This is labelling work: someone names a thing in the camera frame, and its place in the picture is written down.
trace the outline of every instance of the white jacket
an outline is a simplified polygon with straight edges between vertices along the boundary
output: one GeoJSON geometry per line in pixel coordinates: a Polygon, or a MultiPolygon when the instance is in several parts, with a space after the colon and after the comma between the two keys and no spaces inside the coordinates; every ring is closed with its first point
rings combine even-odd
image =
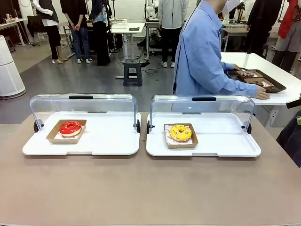
{"type": "Polygon", "coordinates": [[[187,5],[187,0],[160,0],[158,18],[162,28],[176,29],[182,27],[187,5]]]}

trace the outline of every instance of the hand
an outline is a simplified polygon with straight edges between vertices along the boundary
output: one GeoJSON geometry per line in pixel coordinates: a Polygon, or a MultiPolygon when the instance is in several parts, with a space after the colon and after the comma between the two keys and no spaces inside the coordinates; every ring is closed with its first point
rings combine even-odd
{"type": "Polygon", "coordinates": [[[74,26],[74,23],[70,23],[72,29],[75,31],[75,26],[74,26]]]}
{"type": "Polygon", "coordinates": [[[79,31],[80,29],[80,24],[75,25],[74,30],[79,31]]]}
{"type": "Polygon", "coordinates": [[[263,88],[261,86],[257,86],[257,92],[256,92],[256,96],[254,98],[260,99],[260,100],[268,100],[269,94],[265,92],[265,88],[263,88]]]}
{"type": "Polygon", "coordinates": [[[238,67],[236,64],[234,64],[234,70],[239,71],[239,70],[240,70],[240,67],[238,67]]]}

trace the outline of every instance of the yellow frosted donut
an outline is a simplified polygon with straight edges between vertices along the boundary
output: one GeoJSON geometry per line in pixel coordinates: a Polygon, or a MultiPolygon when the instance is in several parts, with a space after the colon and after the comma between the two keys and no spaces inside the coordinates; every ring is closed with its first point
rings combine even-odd
{"type": "Polygon", "coordinates": [[[170,134],[172,139],[184,142],[190,139],[192,131],[189,127],[184,125],[175,125],[170,130],[170,134]]]}

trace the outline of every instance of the white shirt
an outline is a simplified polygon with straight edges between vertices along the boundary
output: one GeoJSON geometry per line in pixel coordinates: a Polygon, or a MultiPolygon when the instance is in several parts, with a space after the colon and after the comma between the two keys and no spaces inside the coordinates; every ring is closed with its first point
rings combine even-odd
{"type": "MultiPolygon", "coordinates": [[[[40,11],[41,13],[49,14],[52,16],[53,12],[49,9],[42,8],[39,4],[39,0],[33,0],[32,3],[35,6],[35,8],[38,11],[40,11]]],[[[43,22],[44,27],[58,25],[57,21],[54,21],[54,20],[42,19],[42,22],[43,22]]]]}
{"type": "Polygon", "coordinates": [[[187,0],[160,0],[158,18],[162,28],[176,29],[184,24],[187,12],[187,0]]]}

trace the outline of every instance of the red frosted donut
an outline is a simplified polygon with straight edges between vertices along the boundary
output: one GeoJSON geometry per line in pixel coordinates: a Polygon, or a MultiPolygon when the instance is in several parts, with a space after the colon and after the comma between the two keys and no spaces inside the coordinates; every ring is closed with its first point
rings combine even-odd
{"type": "Polygon", "coordinates": [[[60,127],[60,133],[64,137],[72,137],[80,133],[82,125],[78,121],[65,122],[60,127]]]}

